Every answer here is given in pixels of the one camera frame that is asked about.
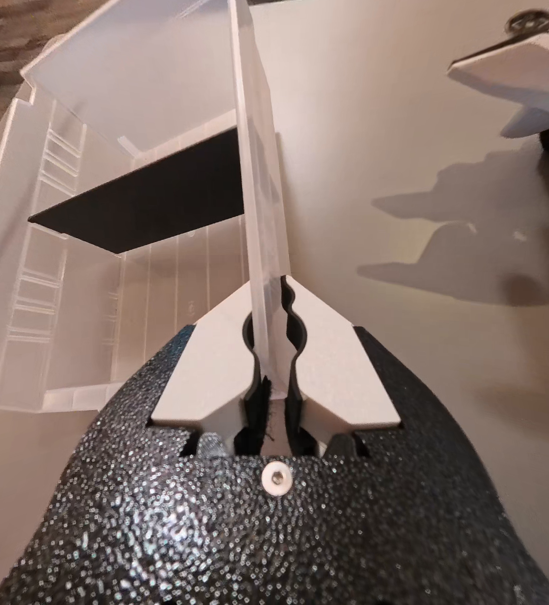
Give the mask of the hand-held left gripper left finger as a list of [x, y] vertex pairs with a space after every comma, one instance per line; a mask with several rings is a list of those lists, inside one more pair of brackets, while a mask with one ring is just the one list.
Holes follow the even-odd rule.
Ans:
[[250, 284], [197, 321], [150, 417], [160, 427], [216, 433], [225, 445], [249, 425], [246, 405], [259, 395], [259, 361], [246, 343]]

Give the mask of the clear plastic storage bin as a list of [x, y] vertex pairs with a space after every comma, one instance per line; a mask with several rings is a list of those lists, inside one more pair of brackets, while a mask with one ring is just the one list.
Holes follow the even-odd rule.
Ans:
[[[255, 1], [0, 1], [0, 410], [100, 409], [290, 273]], [[30, 216], [236, 127], [244, 213], [114, 254]]]

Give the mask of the black divider panel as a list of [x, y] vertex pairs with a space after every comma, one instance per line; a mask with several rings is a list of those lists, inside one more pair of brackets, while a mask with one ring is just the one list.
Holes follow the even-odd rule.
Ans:
[[28, 218], [114, 254], [244, 213], [236, 127]]

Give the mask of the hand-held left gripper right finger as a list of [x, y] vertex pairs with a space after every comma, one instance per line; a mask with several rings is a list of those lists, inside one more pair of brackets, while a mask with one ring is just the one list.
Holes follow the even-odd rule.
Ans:
[[402, 421], [356, 327], [291, 276], [280, 279], [286, 336], [295, 348], [285, 403], [291, 447]]

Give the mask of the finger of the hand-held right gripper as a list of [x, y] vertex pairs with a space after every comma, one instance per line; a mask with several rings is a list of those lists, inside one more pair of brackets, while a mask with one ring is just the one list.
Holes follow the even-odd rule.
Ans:
[[447, 75], [467, 87], [517, 103], [501, 130], [521, 139], [549, 130], [549, 32], [525, 34], [455, 60]]
[[505, 23], [508, 39], [549, 34], [549, 8], [529, 7], [513, 14]]

